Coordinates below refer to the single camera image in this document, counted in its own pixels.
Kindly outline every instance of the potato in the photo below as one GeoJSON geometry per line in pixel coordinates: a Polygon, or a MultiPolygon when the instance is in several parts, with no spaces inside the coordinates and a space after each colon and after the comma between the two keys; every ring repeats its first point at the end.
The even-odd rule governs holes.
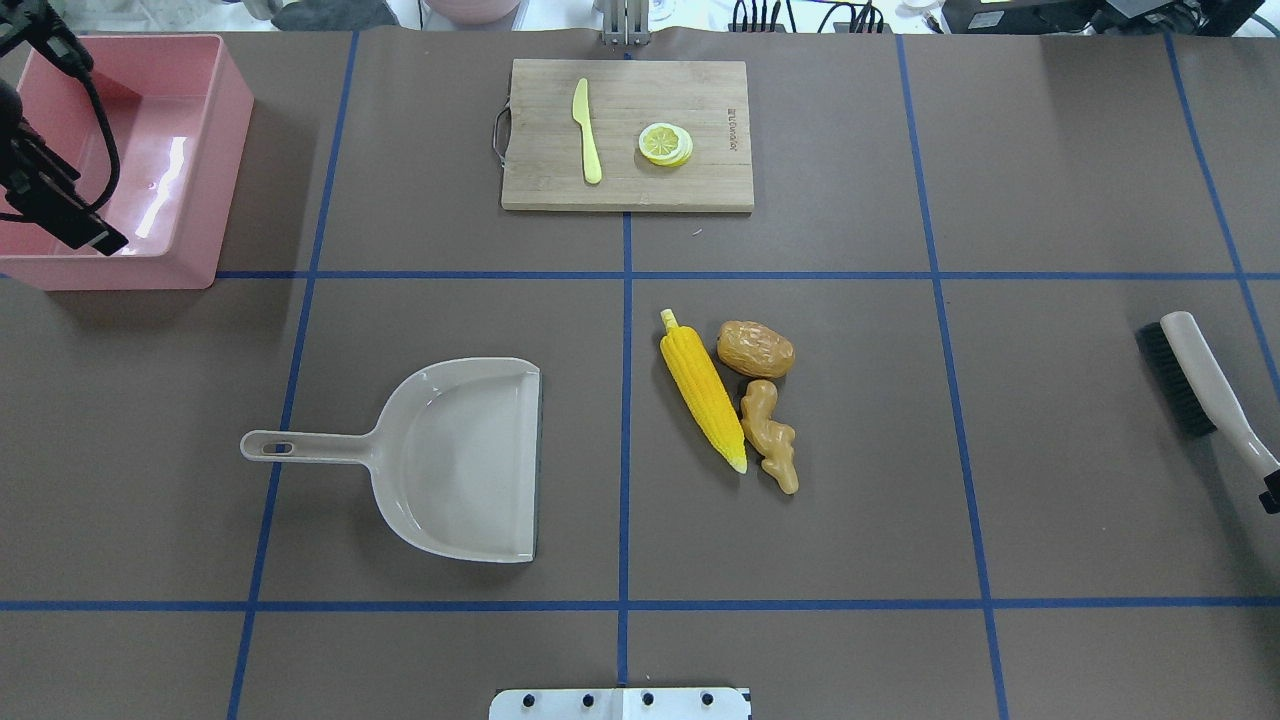
{"type": "Polygon", "coordinates": [[[796,360],[790,340],[749,320],[721,325],[716,354],[722,363],[749,378],[781,378],[796,360]]]}

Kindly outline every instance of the wooden cutting board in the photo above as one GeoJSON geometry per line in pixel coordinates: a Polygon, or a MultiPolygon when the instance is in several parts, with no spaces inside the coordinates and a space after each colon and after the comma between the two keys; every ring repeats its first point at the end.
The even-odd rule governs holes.
{"type": "Polygon", "coordinates": [[[517,59],[506,156],[507,210],[750,213],[746,64],[517,59]],[[572,115],[584,77],[604,172],[595,186],[582,179],[582,140],[572,115]],[[658,122],[692,136],[694,155],[684,165],[659,168],[640,155],[640,131],[658,122]]]}

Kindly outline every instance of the brush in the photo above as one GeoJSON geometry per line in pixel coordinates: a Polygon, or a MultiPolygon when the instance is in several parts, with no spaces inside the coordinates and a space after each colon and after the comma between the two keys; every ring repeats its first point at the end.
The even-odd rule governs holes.
{"type": "Polygon", "coordinates": [[[1266,483],[1266,492],[1258,496],[1262,507],[1271,515],[1280,512],[1280,462],[1249,427],[1196,318],[1181,310],[1165,315],[1138,331],[1138,347],[1178,425],[1193,437],[1222,430],[1249,469],[1266,483]]]}

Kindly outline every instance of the corn cob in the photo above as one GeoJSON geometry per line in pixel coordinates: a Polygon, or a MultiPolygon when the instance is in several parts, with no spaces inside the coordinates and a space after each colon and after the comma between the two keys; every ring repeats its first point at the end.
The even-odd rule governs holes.
{"type": "Polygon", "coordinates": [[[703,346],[698,331],[676,324],[671,310],[662,311],[662,324],[667,334],[659,341],[662,359],[667,361],[671,377],[676,379],[685,405],[694,414],[694,420],[703,434],[710,441],[728,464],[741,474],[746,474],[746,441],[742,424],[737,419],[733,404],[724,392],[710,355],[703,346]]]}

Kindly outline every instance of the cutting board handle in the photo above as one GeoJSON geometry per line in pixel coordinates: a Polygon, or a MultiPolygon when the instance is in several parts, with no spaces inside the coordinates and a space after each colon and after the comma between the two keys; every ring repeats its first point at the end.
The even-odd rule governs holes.
{"type": "Polygon", "coordinates": [[[511,145],[511,97],[507,99],[507,104],[498,110],[498,115],[493,119],[493,154],[498,156],[498,164],[503,169],[507,168],[507,146],[511,145]],[[507,115],[507,137],[502,138],[502,117],[507,115]]]}

